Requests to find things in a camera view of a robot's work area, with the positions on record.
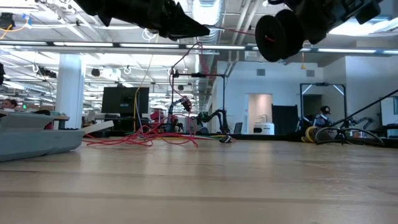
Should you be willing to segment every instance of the computer monitor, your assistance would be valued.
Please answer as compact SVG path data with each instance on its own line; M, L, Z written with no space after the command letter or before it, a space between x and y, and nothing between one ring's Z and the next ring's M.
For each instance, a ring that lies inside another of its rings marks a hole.
M102 99L102 113L134 113L134 95L138 88L105 87ZM140 88L137 94L139 115L148 113L149 88Z

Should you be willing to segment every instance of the ceiling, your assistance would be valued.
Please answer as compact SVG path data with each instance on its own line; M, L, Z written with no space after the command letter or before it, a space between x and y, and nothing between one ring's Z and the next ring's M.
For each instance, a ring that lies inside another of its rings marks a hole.
M36 3L35 0L0 0L1 12L13 12L14 20L16 22L16 29L25 26L18 32L8 32L3 40L41 40L41 41L78 41L78 42L158 42L158 43L173 43L171 40L157 37L147 30L143 30L135 25L128 24L117 19L111 21L109 27L105 27L97 17L92 17L84 13L80 7L71 0L47 0L47 3L40 3L45 0L40 0ZM192 16L193 1L197 0L179 0L185 13ZM223 8L222 27L227 29L235 29L236 24L241 18L243 7L246 1L225 0ZM10 9L10 7L25 7L28 11L21 11L21 9ZM394 17L394 7L396 3L393 0L385 0L382 4L382 16ZM256 22L265 14L276 14L284 5L266 6L257 4L257 0L251 1L251 6L248 13L244 15L244 23L241 29L248 24L247 32L253 33L253 28ZM250 21L250 13L253 12L252 20ZM27 23L27 15L29 15L29 24ZM220 37L220 44L234 44L232 39L234 33L222 31ZM353 37L346 35L329 35L325 40L320 42L317 46L320 47L373 47L373 48L398 48L397 36L388 35L387 37ZM182 39L181 44L193 44L195 39ZM242 39L243 45L255 44L254 37L245 35ZM144 82L144 86L151 88L151 104L152 106L165 106L170 104L169 96L171 87L168 85L169 71L171 66L176 63L184 51L174 51L172 53L164 50L140 50L139 52L123 52L123 54L103 54L98 53L80 53L86 64L86 85L85 85L85 108L99 108L101 105L101 91L105 86L115 86L116 84L107 83L110 81L119 80L125 83L125 86L138 86L140 82ZM220 52L213 52L211 54L219 55ZM175 69L183 73L197 72L198 68L198 54L199 52L192 52L186 56ZM32 49L31 51L15 51L5 50L0 51L0 61L5 65L7 77L11 79L36 79L40 80L43 77L37 75L35 70L37 66L45 67L54 72L58 72L60 52L43 52ZM307 54L306 62L328 62L335 58L336 55L330 54ZM259 61L264 61L263 58L258 57ZM285 63L301 62L302 56L297 55L288 58ZM104 72L100 77L91 75L93 68L98 68L105 71L105 68L118 69L120 75L106 75ZM199 82L197 78L180 77L176 80L177 83L184 85L184 94L190 94L194 101L194 108L196 110L203 110L205 108L206 99L211 93L212 83L214 80L208 79L205 82ZM57 84L53 82L13 82L7 84L0 89L0 95L3 98L8 98L15 93L19 93L21 100L28 101L26 95L36 95L31 97L32 103L40 101L46 104L52 104L56 99Z

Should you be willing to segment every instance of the table surface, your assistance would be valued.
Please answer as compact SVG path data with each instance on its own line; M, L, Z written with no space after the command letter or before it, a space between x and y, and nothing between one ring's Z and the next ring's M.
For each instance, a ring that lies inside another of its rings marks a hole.
M397 223L396 149L198 143L0 163L0 223Z
M15 113L15 112L10 112L10 111L4 111L4 110L0 110L0 114L4 114L7 115L9 113ZM56 121L69 121L69 117L68 116L54 116Z

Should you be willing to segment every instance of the exposed ductwork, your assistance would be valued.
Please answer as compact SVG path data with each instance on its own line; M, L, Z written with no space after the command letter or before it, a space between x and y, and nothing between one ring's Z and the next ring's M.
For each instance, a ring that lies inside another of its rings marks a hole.
M193 0L192 16L194 20L201 24L211 26L221 26L223 22L224 0ZM209 36L199 37L198 40L203 44L218 44L220 40L220 30L210 29ZM210 72L214 62L214 55L197 55L196 71ZM199 79L198 91L206 92L208 79ZM206 103L206 96L199 96L199 109L203 109Z

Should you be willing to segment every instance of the column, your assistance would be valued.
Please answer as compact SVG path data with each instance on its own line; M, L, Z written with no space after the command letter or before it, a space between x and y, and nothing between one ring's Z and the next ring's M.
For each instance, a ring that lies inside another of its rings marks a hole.
M86 67L79 54L61 54L55 110L70 117L66 128L81 128Z

